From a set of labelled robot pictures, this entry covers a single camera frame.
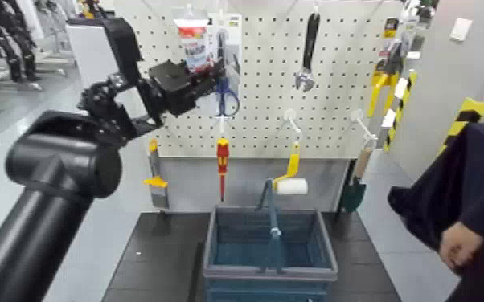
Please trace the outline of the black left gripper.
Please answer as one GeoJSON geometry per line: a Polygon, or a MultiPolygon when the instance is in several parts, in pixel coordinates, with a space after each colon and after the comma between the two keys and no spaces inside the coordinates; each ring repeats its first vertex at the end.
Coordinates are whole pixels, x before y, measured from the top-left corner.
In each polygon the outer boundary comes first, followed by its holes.
{"type": "Polygon", "coordinates": [[[194,73],[194,87],[185,68],[171,60],[151,67],[148,74],[158,111],[179,116],[193,110],[199,98],[215,93],[217,80],[224,75],[224,64],[214,63],[194,73]]]}

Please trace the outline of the person's bare hand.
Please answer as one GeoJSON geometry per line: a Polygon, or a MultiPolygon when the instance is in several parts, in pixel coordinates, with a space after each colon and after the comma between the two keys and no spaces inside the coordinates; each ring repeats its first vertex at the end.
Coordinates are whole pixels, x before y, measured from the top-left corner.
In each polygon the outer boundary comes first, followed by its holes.
{"type": "Polygon", "coordinates": [[[456,222],[441,234],[439,256],[451,270],[467,264],[483,244],[484,238],[462,222],[456,222]]]}

